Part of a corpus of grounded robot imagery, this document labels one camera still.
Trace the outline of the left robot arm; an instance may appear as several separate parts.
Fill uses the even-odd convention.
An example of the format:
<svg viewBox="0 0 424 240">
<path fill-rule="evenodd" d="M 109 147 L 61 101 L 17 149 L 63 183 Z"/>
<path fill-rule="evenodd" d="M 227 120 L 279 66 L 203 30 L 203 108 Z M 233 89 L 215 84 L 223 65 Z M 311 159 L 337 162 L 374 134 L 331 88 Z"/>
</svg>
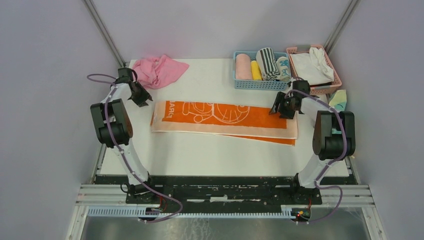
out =
<svg viewBox="0 0 424 240">
<path fill-rule="evenodd" d="M 121 67 L 117 73 L 112 82 L 106 82 L 109 85 L 107 96 L 92 104 L 90 113 L 98 141 L 114 152 L 125 169 L 127 182 L 121 184 L 121 191 L 135 198 L 150 192 L 146 188 L 150 174 L 135 150 L 134 129 L 125 104 L 133 102 L 141 108 L 153 98 L 138 82 L 134 69 Z"/>
</svg>

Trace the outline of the teal rabbit pattern towel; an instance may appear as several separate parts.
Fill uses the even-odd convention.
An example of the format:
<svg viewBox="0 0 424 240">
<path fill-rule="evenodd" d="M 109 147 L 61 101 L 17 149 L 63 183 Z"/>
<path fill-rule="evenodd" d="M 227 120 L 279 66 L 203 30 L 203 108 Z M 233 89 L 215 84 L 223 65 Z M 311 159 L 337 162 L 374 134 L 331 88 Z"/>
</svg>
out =
<svg viewBox="0 0 424 240">
<path fill-rule="evenodd" d="M 278 70 L 277 79 L 280 82 L 289 82 L 291 80 L 291 68 L 288 57 L 281 56 L 276 60 L 276 66 Z"/>
</svg>

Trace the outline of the orange white towel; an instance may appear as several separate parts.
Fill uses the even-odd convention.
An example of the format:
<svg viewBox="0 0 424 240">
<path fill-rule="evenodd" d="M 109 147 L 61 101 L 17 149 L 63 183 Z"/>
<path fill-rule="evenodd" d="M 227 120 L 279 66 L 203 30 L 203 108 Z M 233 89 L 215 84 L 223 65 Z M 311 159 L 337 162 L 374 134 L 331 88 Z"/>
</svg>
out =
<svg viewBox="0 0 424 240">
<path fill-rule="evenodd" d="M 259 106 L 225 103 L 161 101 L 154 106 L 152 132 L 212 134 L 295 145 L 297 119 L 269 114 Z"/>
</svg>

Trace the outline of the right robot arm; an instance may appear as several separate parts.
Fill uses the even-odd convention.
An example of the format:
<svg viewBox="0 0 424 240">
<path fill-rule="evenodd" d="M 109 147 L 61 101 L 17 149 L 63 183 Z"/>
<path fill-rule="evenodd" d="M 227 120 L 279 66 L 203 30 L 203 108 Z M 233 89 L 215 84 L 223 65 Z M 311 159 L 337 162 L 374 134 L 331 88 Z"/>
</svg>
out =
<svg viewBox="0 0 424 240">
<path fill-rule="evenodd" d="M 297 173 L 290 184 L 293 194 L 312 195 L 322 189 L 320 182 L 328 170 L 356 150 L 355 115 L 351 111 L 337 110 L 334 106 L 312 95 L 308 81 L 294 80 L 291 89 L 276 94 L 269 114 L 278 114 L 286 120 L 296 114 L 310 117 L 314 124 L 313 154 L 306 166 Z"/>
</svg>

